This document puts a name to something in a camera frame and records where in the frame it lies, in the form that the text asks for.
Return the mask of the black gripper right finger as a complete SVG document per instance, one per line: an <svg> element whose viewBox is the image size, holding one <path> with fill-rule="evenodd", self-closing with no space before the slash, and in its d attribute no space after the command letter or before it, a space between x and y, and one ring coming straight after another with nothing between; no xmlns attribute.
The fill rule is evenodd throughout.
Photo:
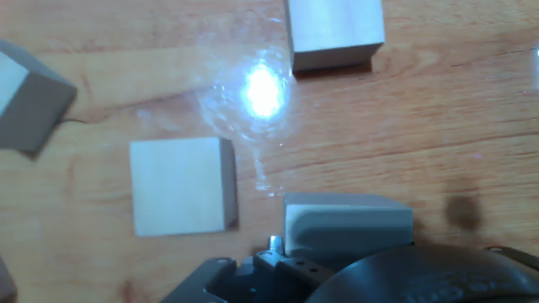
<svg viewBox="0 0 539 303"><path fill-rule="evenodd" d="M535 269L536 271L539 270L539 257L538 256L531 255L527 252L523 252L523 251L514 249L512 247L503 247L503 246L486 247L486 250L493 253L500 254L507 258L513 259L518 263L524 264L526 267Z"/></svg>

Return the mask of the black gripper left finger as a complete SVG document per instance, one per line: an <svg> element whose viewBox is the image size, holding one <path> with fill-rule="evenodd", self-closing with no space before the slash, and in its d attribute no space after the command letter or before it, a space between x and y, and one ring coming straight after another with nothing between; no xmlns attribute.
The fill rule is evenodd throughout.
<svg viewBox="0 0 539 303"><path fill-rule="evenodd" d="M269 238L266 250L237 263L210 258L161 303L305 302L334 271L306 258L287 257L283 240Z"/></svg>

